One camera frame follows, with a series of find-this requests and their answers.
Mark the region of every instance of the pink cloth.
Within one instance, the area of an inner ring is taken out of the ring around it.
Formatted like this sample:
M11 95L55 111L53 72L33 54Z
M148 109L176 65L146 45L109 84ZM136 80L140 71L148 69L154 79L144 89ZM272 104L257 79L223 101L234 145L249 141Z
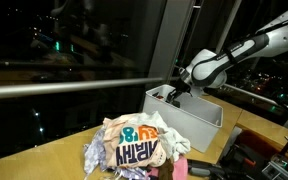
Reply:
M187 159L184 156L180 156L180 158L174 163L173 170L173 180L183 180L187 179L188 173L188 165Z
M145 179L148 179L148 176L158 177L158 169L155 168L155 167L152 167L152 168L151 168L151 171L150 171L150 172L147 172L147 173L145 174Z

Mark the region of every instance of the metal rail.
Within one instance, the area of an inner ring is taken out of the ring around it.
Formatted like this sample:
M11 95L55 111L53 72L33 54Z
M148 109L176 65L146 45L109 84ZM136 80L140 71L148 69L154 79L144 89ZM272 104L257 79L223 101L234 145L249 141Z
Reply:
M273 101L273 100L271 100L271 99L268 99L268 98L266 98L266 97L263 97L263 96L260 96L260 95L251 93L251 92L249 92L249 91L245 91L245 90L243 90L243 89L237 88L237 87L232 86L232 85L229 85L229 84L224 84L223 86L228 87L228 88L231 88L231 89L234 89L234 90L236 90L236 91L238 91L238 92L247 94L247 95L249 95L249 96L251 96L251 97L254 97L254 98L259 99L259 100L262 100L262 101L265 101L265 102L267 102L267 103L270 103L270 104L279 106L275 101Z
M44 63L33 63L33 62L14 62L3 60L0 61L0 70L14 70L14 69L25 69L25 70L91 70L91 71L135 71L135 67L125 67L118 65L80 65L80 64L44 64Z
M83 90L100 89L100 88L112 88L112 87L130 86L146 83L158 83L162 81L163 78L138 78L138 79L102 80L91 82L0 86L0 99L41 95L41 94L83 91Z

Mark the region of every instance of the large glass window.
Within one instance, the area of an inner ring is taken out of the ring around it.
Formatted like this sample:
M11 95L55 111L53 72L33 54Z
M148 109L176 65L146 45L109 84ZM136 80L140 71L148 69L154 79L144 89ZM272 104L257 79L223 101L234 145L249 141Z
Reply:
M0 0L0 86L146 78L166 0ZM138 112L145 85L0 99L0 158Z

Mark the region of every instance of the storage bin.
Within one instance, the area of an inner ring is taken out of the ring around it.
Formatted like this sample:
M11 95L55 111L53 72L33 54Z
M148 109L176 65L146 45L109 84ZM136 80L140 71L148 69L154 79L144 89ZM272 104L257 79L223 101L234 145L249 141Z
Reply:
M204 153L222 127L222 107L201 98L193 98L188 93L183 93L176 99L180 102L180 108L153 96L159 93L166 99L172 90L174 87L162 85L147 91L143 112L158 111L169 127L176 129L190 140L193 148Z

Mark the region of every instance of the wooden tabletop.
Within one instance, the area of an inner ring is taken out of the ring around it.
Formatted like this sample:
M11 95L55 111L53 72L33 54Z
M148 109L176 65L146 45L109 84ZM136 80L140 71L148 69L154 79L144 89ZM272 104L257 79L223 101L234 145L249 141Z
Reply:
M236 126L255 132L270 142L271 145L282 149L287 143L288 129L243 110Z
M204 96L203 98L223 107L223 127L219 129L205 153L192 149L185 157L216 163L242 113L242 109L212 96ZM99 128L95 127L0 159L0 179L83 179L85 176L83 145L91 142L93 135ZM97 180L102 176L111 175L111 173L100 172L97 167L88 179ZM189 176L188 179L203 178Z

